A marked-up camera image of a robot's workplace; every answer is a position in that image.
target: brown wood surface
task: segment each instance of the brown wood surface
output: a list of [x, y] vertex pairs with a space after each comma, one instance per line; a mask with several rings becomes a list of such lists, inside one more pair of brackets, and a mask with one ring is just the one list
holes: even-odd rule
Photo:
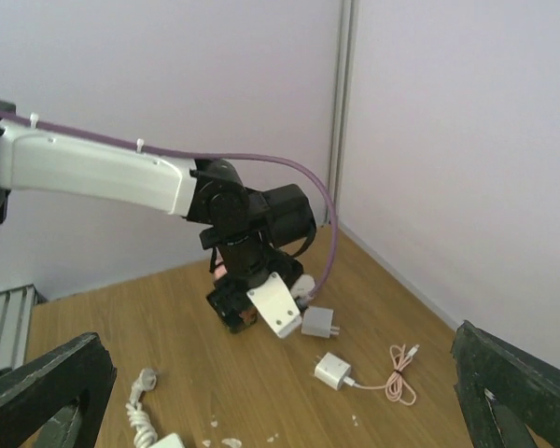
[[[321, 273], [328, 247], [324, 229], [301, 257], [308, 273]], [[35, 308], [28, 359], [97, 331], [119, 369], [98, 447], [133, 446], [124, 405], [144, 367], [161, 372], [144, 396], [152, 421], [161, 436], [176, 432], [188, 448], [203, 441], [224, 447], [225, 438], [243, 448], [471, 446], [453, 390], [454, 332], [348, 237], [341, 235], [315, 300], [335, 310], [337, 339], [295, 333], [281, 341], [263, 322], [229, 334], [205, 301], [207, 268], [200, 262]], [[393, 343], [421, 345], [406, 370], [419, 397], [412, 407], [382, 391], [337, 392], [313, 377], [315, 357], [331, 351], [353, 365], [360, 383], [382, 384]]]

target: white mounting plate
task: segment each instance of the white mounting plate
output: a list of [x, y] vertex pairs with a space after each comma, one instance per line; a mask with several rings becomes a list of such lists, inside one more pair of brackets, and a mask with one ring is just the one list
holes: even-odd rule
[[271, 273], [263, 285], [248, 291], [247, 297], [280, 339], [302, 323], [301, 312], [278, 273]]

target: purple cable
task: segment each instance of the purple cable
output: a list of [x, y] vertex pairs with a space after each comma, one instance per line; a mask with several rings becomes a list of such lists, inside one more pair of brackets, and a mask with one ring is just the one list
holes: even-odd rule
[[[11, 114], [0, 110], [0, 119], [7, 119], [13, 121], [23, 126], [31, 126], [30, 119], [19, 117], [16, 114]], [[42, 129], [44, 131], [50, 131], [52, 133], [62, 133], [69, 135], [71, 137], [82, 138], [84, 140], [91, 140], [96, 143], [101, 143], [104, 145], [110, 145], [113, 147], [121, 147], [129, 150], [136, 150], [136, 142], [128, 142], [126, 140], [121, 140], [114, 137], [109, 137], [107, 135], [101, 135], [98, 133], [91, 133], [89, 131], [82, 131], [80, 129], [71, 128], [68, 126], [62, 126], [59, 124], [54, 124], [46, 121], [38, 121], [35, 124], [37, 129]], [[329, 192], [326, 189], [324, 183], [317, 177], [311, 170], [304, 167], [300, 163], [292, 161], [290, 159], [285, 159], [283, 157], [275, 156], [264, 156], [259, 154], [244, 154], [244, 153], [202, 153], [202, 152], [186, 152], [186, 151], [174, 151], [172, 149], [166, 149], [163, 147], [151, 147], [148, 145], [143, 146], [143, 152], [154, 154], [157, 156], [164, 157], [176, 157], [176, 158], [186, 158], [186, 159], [232, 159], [236, 161], [266, 161], [269, 163], [277, 163], [280, 165], [289, 166], [290, 168], [300, 171], [306, 175], [319, 189], [319, 192], [324, 197], [326, 206], [329, 210], [329, 224], [332, 228], [331, 243], [329, 247], [328, 261], [326, 262], [326, 267], [324, 272], [322, 272], [321, 277], [317, 282], [315, 282], [314, 289], [309, 293], [310, 298], [312, 298], [316, 292], [326, 283], [329, 277], [329, 272], [331, 271], [332, 264], [334, 263], [334, 258], [336, 257], [336, 248], [338, 245], [338, 217], [336, 215], [336, 207], [332, 198], [329, 196]]]

